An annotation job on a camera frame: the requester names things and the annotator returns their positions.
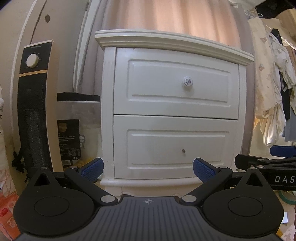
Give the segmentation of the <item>white lower drawer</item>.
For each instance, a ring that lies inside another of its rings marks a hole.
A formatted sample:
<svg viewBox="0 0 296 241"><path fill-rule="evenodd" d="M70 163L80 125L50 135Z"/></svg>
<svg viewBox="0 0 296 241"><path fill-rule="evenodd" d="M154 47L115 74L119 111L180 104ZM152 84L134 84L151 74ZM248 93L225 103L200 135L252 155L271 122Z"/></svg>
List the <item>white lower drawer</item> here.
<svg viewBox="0 0 296 241"><path fill-rule="evenodd" d="M114 169L119 179L193 177L193 161L233 159L237 122L207 118L115 115Z"/></svg>

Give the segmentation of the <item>floral ceramic drawer knob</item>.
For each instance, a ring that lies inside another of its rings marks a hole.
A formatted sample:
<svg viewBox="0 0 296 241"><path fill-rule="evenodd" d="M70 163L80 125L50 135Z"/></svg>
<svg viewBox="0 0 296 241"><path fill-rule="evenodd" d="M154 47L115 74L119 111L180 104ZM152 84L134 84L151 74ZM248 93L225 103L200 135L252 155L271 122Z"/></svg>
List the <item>floral ceramic drawer knob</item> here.
<svg viewBox="0 0 296 241"><path fill-rule="evenodd" d="M184 77L183 79L183 84L186 86L186 87L191 87L193 85L193 80L191 77L189 76L186 76Z"/></svg>

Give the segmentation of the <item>white wooden drawer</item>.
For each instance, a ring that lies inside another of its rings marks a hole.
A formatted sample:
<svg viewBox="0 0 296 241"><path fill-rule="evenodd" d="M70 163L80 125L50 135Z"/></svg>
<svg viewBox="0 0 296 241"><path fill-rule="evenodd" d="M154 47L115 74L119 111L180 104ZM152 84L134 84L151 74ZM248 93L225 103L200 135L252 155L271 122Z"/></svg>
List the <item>white wooden drawer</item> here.
<svg viewBox="0 0 296 241"><path fill-rule="evenodd" d="M193 80L191 87L184 77ZM120 48L116 54L114 113L236 120L238 65L176 51Z"/></svg>

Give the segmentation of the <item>green tape roll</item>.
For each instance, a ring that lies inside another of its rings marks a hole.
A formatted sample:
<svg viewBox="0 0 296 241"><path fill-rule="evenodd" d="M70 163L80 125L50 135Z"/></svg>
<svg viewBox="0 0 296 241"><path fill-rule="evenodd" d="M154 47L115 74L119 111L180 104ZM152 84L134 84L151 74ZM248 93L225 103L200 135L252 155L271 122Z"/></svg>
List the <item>green tape roll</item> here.
<svg viewBox="0 0 296 241"><path fill-rule="evenodd" d="M296 205L296 195L295 191L282 191L278 192L279 197L282 201L290 205Z"/></svg>

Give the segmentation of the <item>black labelled box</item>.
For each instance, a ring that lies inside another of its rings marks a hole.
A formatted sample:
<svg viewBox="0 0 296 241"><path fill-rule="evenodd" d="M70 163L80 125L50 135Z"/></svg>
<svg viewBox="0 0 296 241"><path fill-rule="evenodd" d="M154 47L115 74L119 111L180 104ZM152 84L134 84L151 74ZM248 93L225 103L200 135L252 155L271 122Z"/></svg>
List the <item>black labelled box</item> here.
<svg viewBox="0 0 296 241"><path fill-rule="evenodd" d="M62 161L81 158L79 120L58 120L58 138Z"/></svg>

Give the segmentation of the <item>beige black tower heater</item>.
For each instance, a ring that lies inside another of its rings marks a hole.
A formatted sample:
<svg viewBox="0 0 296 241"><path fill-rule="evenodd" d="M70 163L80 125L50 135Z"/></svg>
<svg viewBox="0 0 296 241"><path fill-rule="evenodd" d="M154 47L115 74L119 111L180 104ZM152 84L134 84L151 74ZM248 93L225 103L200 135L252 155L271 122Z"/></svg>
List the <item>beige black tower heater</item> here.
<svg viewBox="0 0 296 241"><path fill-rule="evenodd" d="M63 170L56 117L59 54L53 40L23 48L17 119L21 157L29 178L42 167Z"/></svg>

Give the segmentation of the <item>clear plastic storage bin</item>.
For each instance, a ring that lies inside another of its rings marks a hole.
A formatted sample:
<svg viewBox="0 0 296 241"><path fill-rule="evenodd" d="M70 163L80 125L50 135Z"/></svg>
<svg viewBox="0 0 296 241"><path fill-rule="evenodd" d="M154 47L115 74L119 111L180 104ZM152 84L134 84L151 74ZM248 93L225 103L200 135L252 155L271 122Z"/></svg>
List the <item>clear plastic storage bin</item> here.
<svg viewBox="0 0 296 241"><path fill-rule="evenodd" d="M79 120L81 158L62 161L62 165L88 163L102 155L100 96L73 92L57 94L58 120Z"/></svg>

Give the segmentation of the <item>hanging floral clothes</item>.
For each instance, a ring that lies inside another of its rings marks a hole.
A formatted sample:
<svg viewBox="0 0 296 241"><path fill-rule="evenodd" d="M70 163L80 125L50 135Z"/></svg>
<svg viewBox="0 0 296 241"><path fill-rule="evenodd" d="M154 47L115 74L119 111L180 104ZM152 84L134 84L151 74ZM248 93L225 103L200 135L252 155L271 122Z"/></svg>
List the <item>hanging floral clothes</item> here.
<svg viewBox="0 0 296 241"><path fill-rule="evenodd" d="M295 70L287 49L267 32L260 18L248 20L255 57L255 120L263 143L274 145L284 131L285 114L281 92L288 93L287 109L295 111Z"/></svg>

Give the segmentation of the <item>orange red package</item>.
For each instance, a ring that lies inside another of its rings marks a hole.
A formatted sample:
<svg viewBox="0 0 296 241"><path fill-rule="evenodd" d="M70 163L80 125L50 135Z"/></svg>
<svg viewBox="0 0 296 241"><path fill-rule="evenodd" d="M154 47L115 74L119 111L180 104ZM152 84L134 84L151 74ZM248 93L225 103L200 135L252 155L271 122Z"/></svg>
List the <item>orange red package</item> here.
<svg viewBox="0 0 296 241"><path fill-rule="evenodd" d="M19 235L20 231L16 224L13 216L13 209L18 200L19 196L16 192L8 195L7 197L1 194L1 205L0 205L0 222L1 232L8 240L15 240Z"/></svg>

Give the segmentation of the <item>white nightstand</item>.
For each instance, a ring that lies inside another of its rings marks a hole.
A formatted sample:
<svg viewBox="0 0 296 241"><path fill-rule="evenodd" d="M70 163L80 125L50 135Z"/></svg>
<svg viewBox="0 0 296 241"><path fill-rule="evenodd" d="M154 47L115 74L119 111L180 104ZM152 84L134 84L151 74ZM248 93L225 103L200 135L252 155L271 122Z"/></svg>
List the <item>white nightstand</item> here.
<svg viewBox="0 0 296 241"><path fill-rule="evenodd" d="M200 157L234 168L241 152L252 54L153 30L102 30L100 185L121 196L183 195Z"/></svg>

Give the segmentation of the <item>pink curtain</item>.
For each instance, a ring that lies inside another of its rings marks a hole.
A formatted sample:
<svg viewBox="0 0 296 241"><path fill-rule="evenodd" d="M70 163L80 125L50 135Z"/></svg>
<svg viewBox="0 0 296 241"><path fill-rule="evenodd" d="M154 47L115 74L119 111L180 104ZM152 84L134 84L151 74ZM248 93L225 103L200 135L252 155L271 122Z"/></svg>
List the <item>pink curtain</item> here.
<svg viewBox="0 0 296 241"><path fill-rule="evenodd" d="M196 36L253 53L242 1L92 1L86 8L74 90L98 94L103 52L98 30L145 29Z"/></svg>

